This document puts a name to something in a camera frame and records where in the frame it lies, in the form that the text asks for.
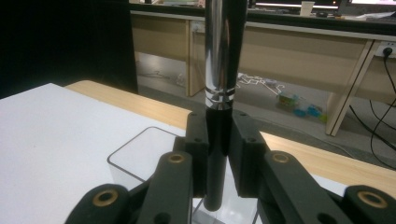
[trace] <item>chrome cylinder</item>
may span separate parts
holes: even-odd
[[[248,1],[206,0],[206,106],[233,107]]]

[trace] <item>dark wall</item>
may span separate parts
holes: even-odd
[[[0,39],[0,98],[50,82],[63,86],[84,79],[137,92],[127,6],[97,0],[12,5],[1,16],[6,22]]]

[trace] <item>power outlet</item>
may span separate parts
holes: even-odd
[[[384,49],[391,48],[392,53],[389,55],[390,58],[396,58],[396,42],[382,41],[376,50],[375,56],[384,57]]]
[[[192,21],[191,31],[197,33],[205,33],[205,22],[204,21]]]

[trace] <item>floor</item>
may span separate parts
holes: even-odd
[[[139,53],[137,72],[140,94],[190,110],[205,108],[204,91],[198,92],[193,97],[187,97],[185,94],[184,62]],[[290,107],[281,105],[277,97],[279,91],[298,95],[309,104],[320,107],[325,114],[328,92],[274,80],[272,80],[276,83],[274,86],[264,86],[256,81],[258,79],[254,74],[246,74],[246,76],[238,82],[234,108],[243,110],[253,117],[261,131],[360,161],[396,169],[395,107],[391,107],[383,119],[390,127],[380,124],[375,131],[387,139],[393,148],[376,137],[371,147],[372,134],[364,129],[350,109],[338,134],[333,137],[325,134],[325,123],[321,119],[313,116],[297,117]],[[370,102],[356,98],[351,105],[360,119],[374,129],[378,119],[372,112]],[[389,109],[389,105],[373,102],[373,108],[377,116],[382,117]]]

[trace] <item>black shaft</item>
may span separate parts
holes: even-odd
[[[207,167],[207,193],[204,205],[209,211],[216,211],[221,207],[232,112],[231,109],[206,109],[206,123],[210,147]]]

